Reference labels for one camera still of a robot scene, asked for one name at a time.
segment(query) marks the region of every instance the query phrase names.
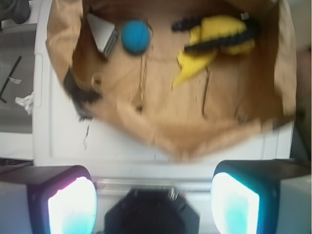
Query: white surface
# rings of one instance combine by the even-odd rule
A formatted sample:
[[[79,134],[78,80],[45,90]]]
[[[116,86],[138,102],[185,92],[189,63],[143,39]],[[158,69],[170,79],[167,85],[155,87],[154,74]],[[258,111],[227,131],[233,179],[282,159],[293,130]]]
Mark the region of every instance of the white surface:
[[[84,165],[95,182],[104,178],[192,180],[180,189],[189,203],[200,214],[200,233],[216,233],[210,207],[210,181],[218,162],[223,159],[271,159],[288,158],[293,124],[269,134],[255,136],[245,142],[197,159],[191,163],[176,163],[158,149],[147,147],[121,131],[96,119],[79,122],[74,106],[50,64],[47,54],[46,25],[51,0],[41,6],[35,46],[33,137],[35,164]],[[98,190],[98,211],[94,231],[103,230],[104,214],[127,191]]]
[[[2,133],[0,132],[0,157],[32,160],[32,134]]]

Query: yellow toy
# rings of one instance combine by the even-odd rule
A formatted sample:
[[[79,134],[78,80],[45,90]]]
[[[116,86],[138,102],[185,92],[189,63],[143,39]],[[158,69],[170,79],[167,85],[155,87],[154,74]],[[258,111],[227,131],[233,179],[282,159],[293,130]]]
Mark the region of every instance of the yellow toy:
[[[248,29],[248,24],[231,16],[204,18],[200,26],[191,30],[190,46],[178,54],[181,72],[172,88],[194,78],[219,51],[230,55],[249,53],[255,47],[254,37],[258,28]]]

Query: light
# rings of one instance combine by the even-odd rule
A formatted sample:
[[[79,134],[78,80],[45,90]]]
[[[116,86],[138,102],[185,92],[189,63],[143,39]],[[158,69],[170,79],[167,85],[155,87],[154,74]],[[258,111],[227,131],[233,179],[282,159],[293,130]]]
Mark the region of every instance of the light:
[[[228,173],[214,176],[211,189],[214,222],[222,234],[256,234],[259,195]]]
[[[90,234],[97,214],[93,183],[79,177],[48,199],[51,234]]]

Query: crumpled paper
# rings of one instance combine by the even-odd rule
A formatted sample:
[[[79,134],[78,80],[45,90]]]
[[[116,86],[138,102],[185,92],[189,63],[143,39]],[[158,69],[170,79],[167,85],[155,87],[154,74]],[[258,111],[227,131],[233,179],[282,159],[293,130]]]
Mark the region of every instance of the crumpled paper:
[[[32,92],[31,95],[28,95],[26,97],[16,97],[15,103],[21,107],[24,107],[28,115],[31,115],[34,106],[34,92]]]

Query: black object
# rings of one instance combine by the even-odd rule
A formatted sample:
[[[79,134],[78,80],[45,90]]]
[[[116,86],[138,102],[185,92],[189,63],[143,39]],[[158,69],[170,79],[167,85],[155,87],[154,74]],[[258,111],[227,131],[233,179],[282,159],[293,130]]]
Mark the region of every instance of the black object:
[[[199,216],[170,190],[132,189],[104,218],[106,234],[196,234]]]
[[[0,181],[27,186],[28,209],[34,234],[50,233],[48,199],[82,176],[91,180],[89,172],[82,166],[0,167]]]
[[[247,26],[246,31],[233,36],[217,38],[210,41],[204,41],[195,45],[185,46],[184,52],[186,53],[206,52],[219,47],[242,44],[244,42],[256,38],[260,32],[260,24],[253,19],[246,19],[244,20],[244,22],[246,23]]]
[[[20,60],[21,60],[21,56],[19,56],[19,57],[18,57],[18,60],[16,60],[14,66],[13,66],[13,68],[12,68],[12,70],[10,71],[9,76],[8,76],[7,79],[5,80],[5,83],[4,83],[4,85],[2,86],[2,89],[1,89],[1,91],[0,91],[0,100],[3,101],[4,103],[6,103],[6,100],[4,100],[4,99],[2,98],[2,94],[3,94],[3,92],[4,92],[5,88],[6,88],[6,86],[7,86],[8,82],[9,82],[9,80],[10,80],[10,77],[13,75],[13,73],[14,73],[16,67],[18,66]]]
[[[64,79],[64,88],[71,95],[74,106],[81,120],[92,119],[92,115],[84,108],[84,103],[94,103],[101,98],[101,95],[94,90],[86,91],[81,89],[75,81],[75,72],[69,68]]]
[[[16,24],[22,24],[29,16],[28,0],[0,0],[0,22],[12,19]]]
[[[202,19],[203,18],[184,18],[182,21],[174,22],[171,26],[171,30],[173,32],[191,30],[192,28],[201,25]]]
[[[279,217],[280,181],[311,174],[311,162],[294,159],[225,160],[214,176],[226,172],[259,194],[257,233],[274,234]]]

